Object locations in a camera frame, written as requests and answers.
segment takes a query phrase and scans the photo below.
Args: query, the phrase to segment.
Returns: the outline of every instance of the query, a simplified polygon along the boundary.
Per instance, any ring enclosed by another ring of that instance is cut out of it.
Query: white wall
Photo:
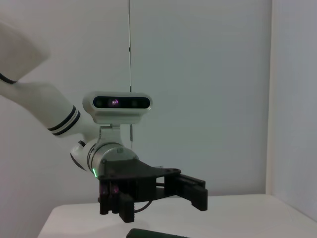
[[[154,100],[134,128],[152,166],[212,195],[264,193],[270,0],[132,0],[132,89]]]
[[[129,90],[127,12],[126,0],[0,1],[0,17],[42,37],[52,53],[21,81],[51,82],[83,116],[85,93]],[[5,98],[0,121],[1,238],[34,238],[54,207],[97,201],[98,181],[69,156],[79,136],[58,140]]]
[[[272,193],[317,221],[317,1],[275,0]]]

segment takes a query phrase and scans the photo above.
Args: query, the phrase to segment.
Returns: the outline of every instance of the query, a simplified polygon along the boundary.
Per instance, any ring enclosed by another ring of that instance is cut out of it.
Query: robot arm
[[[14,83],[0,80],[0,95],[28,110],[53,135],[83,134],[86,141],[98,136],[99,127],[80,112],[49,83]]]
[[[201,211],[207,210],[205,182],[179,169],[153,168],[122,145],[120,125],[137,123],[152,104],[145,94],[93,92],[83,107],[95,123],[86,120],[53,85],[18,80],[47,58],[15,28],[0,22],[0,95],[28,110],[53,135],[83,134],[71,150],[74,163],[99,180],[100,214],[118,213],[124,222],[153,200],[178,195]],[[156,183],[164,177],[165,183]],[[134,210],[134,202],[149,201]]]

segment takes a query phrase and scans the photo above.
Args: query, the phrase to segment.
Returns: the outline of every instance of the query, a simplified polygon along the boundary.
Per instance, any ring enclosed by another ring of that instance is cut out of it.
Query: white table
[[[98,203],[59,206],[39,238],[125,238],[132,228],[190,238],[317,238],[317,223],[269,195],[209,197],[208,203],[200,212],[182,198],[154,201],[133,223],[99,215]]]

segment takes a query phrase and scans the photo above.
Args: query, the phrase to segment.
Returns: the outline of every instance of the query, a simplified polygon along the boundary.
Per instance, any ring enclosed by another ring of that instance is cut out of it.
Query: black stripe
[[[62,134],[64,134],[65,132],[67,132],[69,129],[71,129],[76,124],[76,122],[79,120],[79,118],[80,118],[80,112],[78,111],[78,114],[77,114],[76,118],[71,122],[71,124],[69,124],[63,130],[61,130],[59,132],[56,132],[56,133],[53,133],[53,135],[62,135]]]
[[[81,168],[82,170],[84,170],[84,171],[86,171],[75,159],[74,159],[74,157],[70,154],[70,157],[71,157],[71,159],[74,161],[74,163],[79,167],[79,168]]]
[[[71,110],[70,114],[66,117],[65,120],[63,120],[60,124],[58,124],[57,126],[48,128],[48,130],[53,131],[53,130],[57,130],[60,129],[63,125],[65,125],[66,123],[68,123],[68,121],[73,117],[73,115],[76,112],[76,108],[75,106],[73,107],[73,110]]]
[[[92,153],[93,150],[95,149],[95,148],[94,148],[95,145],[96,145],[96,144],[94,144],[94,145],[90,148],[90,150],[89,150],[89,152],[88,152],[88,154],[87,154],[87,165],[88,165],[88,168],[89,168],[90,171],[91,171],[91,168],[90,168],[90,165],[89,165],[89,158],[90,158],[91,153]]]
[[[9,83],[9,84],[14,84],[14,83],[16,83],[16,81],[13,81],[13,80],[11,80],[11,79],[8,79],[7,77],[5,77],[4,75],[2,75],[1,73],[0,73],[0,79],[1,79],[2,81],[6,82],[6,83]]]

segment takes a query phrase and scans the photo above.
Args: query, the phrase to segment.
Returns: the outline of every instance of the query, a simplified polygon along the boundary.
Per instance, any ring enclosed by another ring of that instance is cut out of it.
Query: camera lens
[[[101,108],[103,105],[103,102],[102,102],[102,100],[96,100],[95,104],[96,104],[97,108]]]
[[[108,107],[117,108],[119,106],[119,101],[117,99],[110,98],[108,100]]]
[[[133,108],[136,108],[136,107],[138,107],[138,102],[136,100],[133,100],[131,102],[131,105],[132,105]]]

